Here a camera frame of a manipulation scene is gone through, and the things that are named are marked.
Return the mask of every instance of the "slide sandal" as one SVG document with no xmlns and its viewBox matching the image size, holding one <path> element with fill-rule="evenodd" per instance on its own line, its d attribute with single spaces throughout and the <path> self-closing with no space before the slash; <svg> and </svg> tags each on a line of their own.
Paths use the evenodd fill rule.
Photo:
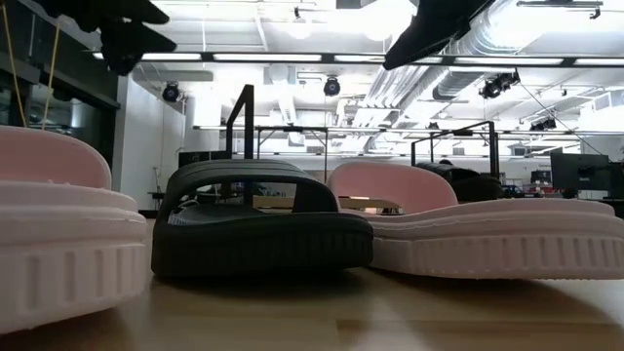
<svg viewBox="0 0 624 351">
<path fill-rule="evenodd" d="M 0 127 L 0 333 L 31 329 L 139 295 L 145 218 L 110 191 L 110 170 L 69 136 Z"/>
<path fill-rule="evenodd" d="M 449 278 L 624 278 L 624 220 L 598 202 L 457 205 L 450 185 L 438 175 L 367 162 L 341 165 L 328 185 L 336 196 L 387 200 L 407 213 L 360 213 L 374 229 L 373 267 Z"/>
<path fill-rule="evenodd" d="M 178 206 L 199 187 L 243 181 L 296 184 L 292 213 L 231 204 Z M 161 277 L 335 270 L 371 259 L 367 221 L 340 214 L 323 183 L 281 161 L 219 160 L 180 168 L 169 180 L 154 225 L 152 271 Z"/>
</svg>

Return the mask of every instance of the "ceiling beam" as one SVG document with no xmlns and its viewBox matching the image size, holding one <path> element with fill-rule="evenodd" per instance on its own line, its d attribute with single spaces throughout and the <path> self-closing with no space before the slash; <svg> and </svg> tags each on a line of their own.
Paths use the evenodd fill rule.
<svg viewBox="0 0 624 351">
<path fill-rule="evenodd" d="M 205 70 L 135 71 L 135 80 L 150 82 L 212 82 L 213 73 Z"/>
</svg>

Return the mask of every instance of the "desk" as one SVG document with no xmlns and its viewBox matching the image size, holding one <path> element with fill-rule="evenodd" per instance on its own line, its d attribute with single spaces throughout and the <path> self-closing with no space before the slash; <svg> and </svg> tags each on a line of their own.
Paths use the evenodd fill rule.
<svg viewBox="0 0 624 351">
<path fill-rule="evenodd" d="M 624 349 L 624 281 L 459 281 L 365 268 L 153 280 L 118 308 L 0 336 L 7 351 Z"/>
</svg>

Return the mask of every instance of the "black slide sandal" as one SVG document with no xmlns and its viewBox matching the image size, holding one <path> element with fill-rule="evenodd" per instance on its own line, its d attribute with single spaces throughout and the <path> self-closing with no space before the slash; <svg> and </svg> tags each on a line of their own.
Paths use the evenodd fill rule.
<svg viewBox="0 0 624 351">
<path fill-rule="evenodd" d="M 195 205 L 175 214 L 198 187 L 233 182 L 296 184 L 291 214 L 244 205 Z M 372 260 L 372 227 L 340 214 L 332 192 L 297 167 L 275 160 L 219 160 L 177 170 L 154 225 L 152 271 L 201 277 L 290 270 L 339 270 Z"/>
</svg>

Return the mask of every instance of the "cable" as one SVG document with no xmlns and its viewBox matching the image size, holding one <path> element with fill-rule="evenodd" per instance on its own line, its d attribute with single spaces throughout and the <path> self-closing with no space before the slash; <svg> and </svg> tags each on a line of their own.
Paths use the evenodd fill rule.
<svg viewBox="0 0 624 351">
<path fill-rule="evenodd" d="M 52 48 L 52 64 L 50 65 L 50 79 L 48 80 L 48 97 L 46 97 L 46 107 L 43 110 L 43 121 L 41 121 L 41 130 L 46 129 L 48 121 L 48 108 L 50 107 L 50 98 L 52 97 L 52 81 L 55 77 L 55 65 L 57 64 L 57 48 L 59 47 L 60 20 L 57 21 L 57 33 L 55 34 L 55 45 Z"/>
<path fill-rule="evenodd" d="M 7 6 L 2 1 L 2 17 L 4 19 L 4 30 L 7 32 L 7 47 L 9 49 L 9 61 L 11 62 L 11 69 L 13 70 L 13 83 L 16 88 L 16 95 L 18 96 L 19 117 L 21 117 L 21 123 L 26 127 L 26 117 L 23 113 L 23 105 L 21 104 L 20 84 L 18 84 L 18 72 L 16 71 L 16 62 L 13 57 L 13 45 L 11 45 L 11 31 L 9 29 L 9 16 L 7 15 Z"/>
<path fill-rule="evenodd" d="M 564 126 L 564 128 L 566 128 L 570 133 L 572 133 L 576 138 L 578 138 L 580 140 L 581 143 L 585 143 L 587 146 L 589 146 L 592 150 L 596 151 L 599 155 L 601 156 L 606 156 L 604 155 L 602 152 L 600 152 L 596 147 L 592 146 L 591 143 L 587 142 L 587 140 L 585 140 L 584 138 L 580 137 L 577 133 L 574 132 L 574 130 L 572 130 L 570 127 L 568 127 L 564 122 L 562 122 L 559 118 L 557 118 L 557 116 L 555 116 L 555 114 L 553 112 L 550 111 L 550 109 L 548 109 L 546 106 L 544 106 L 544 104 L 537 98 L 535 97 L 535 95 L 529 90 L 527 89 L 527 87 L 525 87 L 525 85 L 522 82 L 519 82 L 518 84 L 520 84 L 521 87 L 523 87 L 526 92 L 535 100 L 535 102 L 537 102 L 543 109 L 544 111 L 548 112 L 548 114 L 555 120 L 557 121 L 559 124 L 561 124 L 562 126 Z"/>
</svg>

